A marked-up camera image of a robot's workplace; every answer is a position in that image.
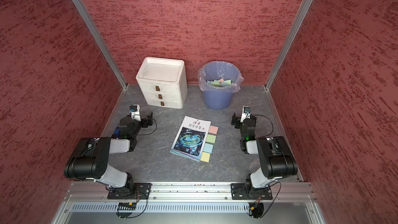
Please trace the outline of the pink sticky note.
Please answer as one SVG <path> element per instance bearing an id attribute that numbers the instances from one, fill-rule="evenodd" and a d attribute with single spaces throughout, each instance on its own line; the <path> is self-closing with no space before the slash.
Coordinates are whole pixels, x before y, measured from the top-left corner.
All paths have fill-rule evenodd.
<path id="1" fill-rule="evenodd" d="M 209 130 L 208 130 L 208 133 L 213 134 L 213 135 L 217 135 L 218 130 L 219 130 L 218 127 L 211 125 Z"/>

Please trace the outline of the magazine book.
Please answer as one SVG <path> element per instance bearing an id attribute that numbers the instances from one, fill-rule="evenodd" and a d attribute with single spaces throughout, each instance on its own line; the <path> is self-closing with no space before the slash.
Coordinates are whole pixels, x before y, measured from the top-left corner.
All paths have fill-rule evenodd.
<path id="1" fill-rule="evenodd" d="M 210 126 L 210 121 L 185 116 L 170 153 L 200 161 Z"/>

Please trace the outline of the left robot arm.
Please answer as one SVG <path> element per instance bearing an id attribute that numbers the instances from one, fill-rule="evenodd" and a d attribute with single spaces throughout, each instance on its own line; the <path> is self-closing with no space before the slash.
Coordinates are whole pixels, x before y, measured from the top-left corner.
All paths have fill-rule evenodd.
<path id="1" fill-rule="evenodd" d="M 106 186 L 121 198 L 131 198 L 138 192 L 130 173 L 109 165 L 110 154 L 133 152 L 142 128 L 153 125 L 153 113 L 141 118 L 136 112 L 119 121 L 111 137 L 81 138 L 64 169 L 64 176 L 78 180 L 92 180 Z"/>

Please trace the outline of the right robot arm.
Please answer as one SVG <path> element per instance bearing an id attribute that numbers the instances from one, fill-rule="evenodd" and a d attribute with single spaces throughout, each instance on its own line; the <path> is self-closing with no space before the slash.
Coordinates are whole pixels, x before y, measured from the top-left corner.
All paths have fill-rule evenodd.
<path id="1" fill-rule="evenodd" d="M 249 174 L 241 186 L 247 195 L 266 189 L 273 182 L 298 173 L 296 160 L 283 136 L 256 137 L 257 118 L 249 113 L 234 114 L 231 125 L 240 130 L 240 148 L 245 154 L 258 155 L 260 167 Z"/>

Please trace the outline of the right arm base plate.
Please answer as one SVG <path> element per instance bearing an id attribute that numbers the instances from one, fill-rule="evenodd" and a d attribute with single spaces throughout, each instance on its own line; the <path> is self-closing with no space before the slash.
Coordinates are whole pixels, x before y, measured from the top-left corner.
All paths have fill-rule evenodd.
<path id="1" fill-rule="evenodd" d="M 270 187 L 252 188 L 247 184 L 233 183 L 230 185 L 233 200 L 272 200 Z"/>

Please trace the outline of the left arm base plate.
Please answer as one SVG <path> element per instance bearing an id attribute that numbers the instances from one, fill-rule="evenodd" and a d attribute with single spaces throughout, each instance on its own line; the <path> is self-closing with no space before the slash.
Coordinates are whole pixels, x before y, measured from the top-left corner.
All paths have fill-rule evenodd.
<path id="1" fill-rule="evenodd" d="M 151 183 L 135 183 L 132 187 L 109 188 L 109 200 L 140 200 L 148 199 L 151 192 Z"/>

